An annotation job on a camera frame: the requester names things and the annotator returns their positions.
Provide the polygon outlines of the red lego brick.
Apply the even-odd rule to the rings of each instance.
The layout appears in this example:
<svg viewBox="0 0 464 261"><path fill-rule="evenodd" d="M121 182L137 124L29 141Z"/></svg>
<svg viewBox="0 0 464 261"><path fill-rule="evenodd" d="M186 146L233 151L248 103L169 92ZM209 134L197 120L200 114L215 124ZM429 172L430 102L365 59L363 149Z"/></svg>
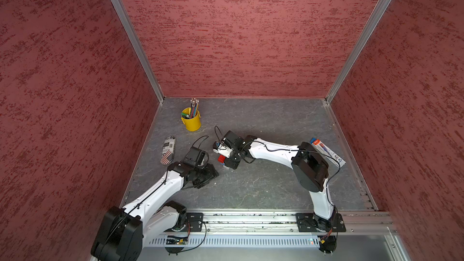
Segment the red lego brick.
<svg viewBox="0 0 464 261"><path fill-rule="evenodd" d="M220 156L218 157L218 161L219 161L220 163L224 164L225 157L224 157L223 155L220 155Z"/></svg>

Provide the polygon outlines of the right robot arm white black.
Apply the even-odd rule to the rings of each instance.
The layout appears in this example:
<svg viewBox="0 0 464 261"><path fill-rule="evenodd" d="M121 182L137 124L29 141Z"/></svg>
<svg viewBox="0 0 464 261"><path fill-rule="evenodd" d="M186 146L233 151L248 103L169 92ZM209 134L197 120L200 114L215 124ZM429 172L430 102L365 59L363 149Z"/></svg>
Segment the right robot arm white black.
<svg viewBox="0 0 464 261"><path fill-rule="evenodd" d="M337 211L329 193L329 164L311 144L287 146L251 135L243 139L231 134L216 143L213 151L219 154L218 161L231 169L237 169L242 161L255 160L272 161L292 169L298 183L310 194L314 228L319 232L333 229Z"/></svg>

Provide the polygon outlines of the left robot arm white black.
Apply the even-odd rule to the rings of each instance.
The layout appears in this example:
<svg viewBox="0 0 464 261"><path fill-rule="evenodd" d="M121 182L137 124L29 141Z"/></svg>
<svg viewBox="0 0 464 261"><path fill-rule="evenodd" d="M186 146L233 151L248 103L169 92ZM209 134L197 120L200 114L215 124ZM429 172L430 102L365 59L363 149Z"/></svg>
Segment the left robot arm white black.
<svg viewBox="0 0 464 261"><path fill-rule="evenodd" d="M199 189L218 176L212 164L196 167L172 163L164 176L135 201L124 207L113 206L105 213L91 255L98 261L136 261L151 239L186 226L186 207L169 201L170 197L188 182Z"/></svg>

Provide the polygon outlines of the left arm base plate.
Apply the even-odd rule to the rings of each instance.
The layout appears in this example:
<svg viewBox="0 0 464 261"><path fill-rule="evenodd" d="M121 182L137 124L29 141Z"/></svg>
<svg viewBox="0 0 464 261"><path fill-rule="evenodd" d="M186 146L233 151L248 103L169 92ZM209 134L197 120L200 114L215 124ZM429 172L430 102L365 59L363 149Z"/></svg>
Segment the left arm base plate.
<svg viewBox="0 0 464 261"><path fill-rule="evenodd" d="M165 233L201 232L203 229L203 213L180 213L177 216L174 228L164 230Z"/></svg>

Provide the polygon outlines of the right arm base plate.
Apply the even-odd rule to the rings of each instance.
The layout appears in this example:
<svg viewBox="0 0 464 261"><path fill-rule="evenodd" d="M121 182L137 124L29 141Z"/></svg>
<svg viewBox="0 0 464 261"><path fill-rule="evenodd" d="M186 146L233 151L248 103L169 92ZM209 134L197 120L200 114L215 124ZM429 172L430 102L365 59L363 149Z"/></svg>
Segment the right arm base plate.
<svg viewBox="0 0 464 261"><path fill-rule="evenodd" d="M300 233L345 233L346 226L342 215L333 212L329 219L313 213L297 213L296 224Z"/></svg>

